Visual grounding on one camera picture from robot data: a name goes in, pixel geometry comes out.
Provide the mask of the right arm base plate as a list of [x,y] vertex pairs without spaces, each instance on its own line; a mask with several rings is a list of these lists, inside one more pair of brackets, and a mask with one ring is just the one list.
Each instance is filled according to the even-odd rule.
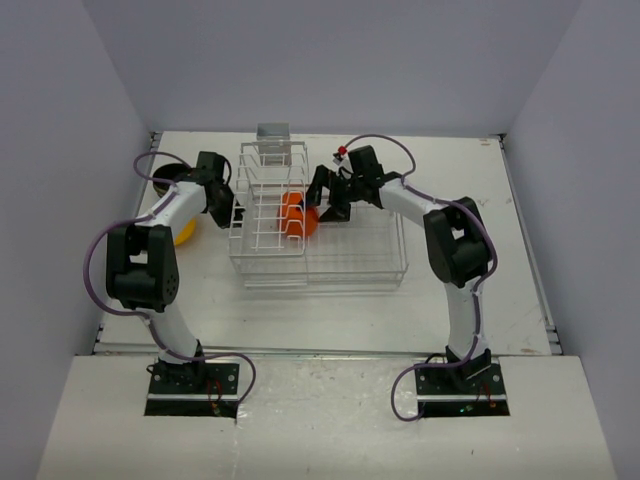
[[456,377],[452,369],[420,369],[415,386],[420,419],[510,415],[498,361],[470,379]]

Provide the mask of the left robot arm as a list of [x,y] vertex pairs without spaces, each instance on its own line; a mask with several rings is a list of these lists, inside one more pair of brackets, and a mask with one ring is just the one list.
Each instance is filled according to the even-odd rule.
[[146,176],[165,193],[140,219],[122,222],[107,233],[106,290],[120,302],[121,316],[142,319],[159,354],[151,367],[163,393],[198,394],[215,383],[200,341],[173,305],[180,286],[176,237],[199,214],[219,228],[229,227],[236,200],[229,182],[231,165],[224,156],[204,151],[194,167],[174,154],[181,171],[172,177]]

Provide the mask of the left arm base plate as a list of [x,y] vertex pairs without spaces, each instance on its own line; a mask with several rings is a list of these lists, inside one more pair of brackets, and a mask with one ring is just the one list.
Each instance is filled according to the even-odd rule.
[[240,366],[226,362],[149,365],[144,415],[236,419]]

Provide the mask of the white wire dish rack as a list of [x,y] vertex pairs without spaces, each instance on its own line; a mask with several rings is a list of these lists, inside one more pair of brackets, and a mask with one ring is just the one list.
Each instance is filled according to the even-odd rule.
[[398,287],[408,270],[401,217],[365,202],[345,223],[320,223],[309,238],[279,231],[285,192],[305,194],[315,166],[302,141],[240,146],[229,258],[249,289],[374,290]]

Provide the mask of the yellow bowl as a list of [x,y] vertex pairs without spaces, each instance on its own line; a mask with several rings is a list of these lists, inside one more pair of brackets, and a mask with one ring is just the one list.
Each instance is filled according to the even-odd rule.
[[184,228],[174,238],[174,245],[178,247],[189,241],[195,234],[197,225],[198,222],[196,218],[192,218],[191,220],[189,220]]

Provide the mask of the black bowl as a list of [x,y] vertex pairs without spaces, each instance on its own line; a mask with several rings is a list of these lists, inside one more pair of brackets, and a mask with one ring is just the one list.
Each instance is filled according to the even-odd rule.
[[182,163],[170,163],[157,168],[153,174],[153,190],[159,197],[166,194],[169,189],[169,181],[178,182],[187,175],[192,168]]

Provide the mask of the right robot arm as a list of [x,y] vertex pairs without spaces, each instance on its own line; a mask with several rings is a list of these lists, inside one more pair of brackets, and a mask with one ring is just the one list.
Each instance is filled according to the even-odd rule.
[[328,208],[323,222],[347,222],[351,206],[366,202],[380,210],[402,216],[423,229],[429,266],[445,287],[449,313],[449,339],[444,363],[448,385],[467,393],[489,368],[491,352],[484,334],[482,286],[497,268],[497,254],[477,205],[463,197],[445,200],[419,191],[408,176],[385,171],[373,147],[347,150],[334,155],[346,159],[346,174],[324,165],[315,169],[303,204],[317,207],[324,192]]

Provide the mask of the orange cup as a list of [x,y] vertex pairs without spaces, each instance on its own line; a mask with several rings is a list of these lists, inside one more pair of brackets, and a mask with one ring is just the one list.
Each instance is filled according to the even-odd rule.
[[309,238],[317,230],[319,214],[316,207],[306,209],[300,191],[285,192],[281,196],[278,209],[279,231],[288,238]]

